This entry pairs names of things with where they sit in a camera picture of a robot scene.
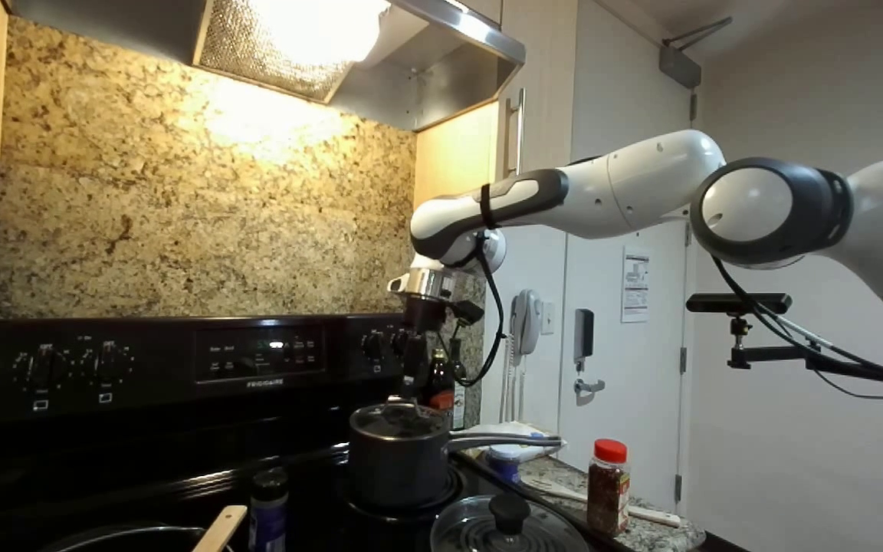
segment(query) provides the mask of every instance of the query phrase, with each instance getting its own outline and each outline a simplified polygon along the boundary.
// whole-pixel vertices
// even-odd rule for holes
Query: robotic arm
[[[458,274],[503,264],[495,228],[544,224],[595,238],[684,210],[719,261],[774,266],[818,252],[883,298],[883,163],[849,177],[762,156],[722,163],[719,147],[693,130],[424,201],[410,218],[418,254],[389,290],[419,311],[454,302]]]

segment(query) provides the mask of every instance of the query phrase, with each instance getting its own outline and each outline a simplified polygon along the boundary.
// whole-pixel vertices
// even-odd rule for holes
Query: white wall
[[[729,156],[842,175],[883,159],[883,4],[787,26],[706,77],[702,127]],[[806,256],[737,279],[787,290],[790,318],[883,363],[883,302],[842,266]],[[698,252],[693,288],[722,288]],[[847,398],[798,363],[729,371],[725,315],[689,322],[687,518],[749,548],[883,548],[883,403]]]

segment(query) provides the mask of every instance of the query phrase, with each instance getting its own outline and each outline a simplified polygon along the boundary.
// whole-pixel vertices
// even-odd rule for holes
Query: countertop
[[[522,483],[532,487],[548,502],[566,508],[572,518],[586,514],[586,483],[587,483],[586,471],[554,458],[536,458],[522,462]],[[655,513],[638,496],[631,496],[631,506]],[[638,552],[693,552],[702,548],[706,534],[684,522],[672,523],[672,522],[648,522],[644,514],[627,514],[627,528],[615,539]]]

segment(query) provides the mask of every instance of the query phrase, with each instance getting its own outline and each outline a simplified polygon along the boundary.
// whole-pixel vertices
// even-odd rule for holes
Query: black stove
[[[451,458],[451,493],[418,513],[349,493],[349,415],[400,379],[400,318],[0,318],[0,552],[109,528],[204,528],[288,471],[288,552],[429,548],[456,496],[492,471]],[[240,528],[234,548],[249,548]]]

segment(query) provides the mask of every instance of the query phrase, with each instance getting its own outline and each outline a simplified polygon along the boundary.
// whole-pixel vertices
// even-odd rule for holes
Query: white door
[[[566,237],[562,436],[586,468],[595,437],[627,445],[634,496],[673,508],[680,441],[684,224],[621,238]],[[577,365],[577,311],[592,311],[592,355]]]

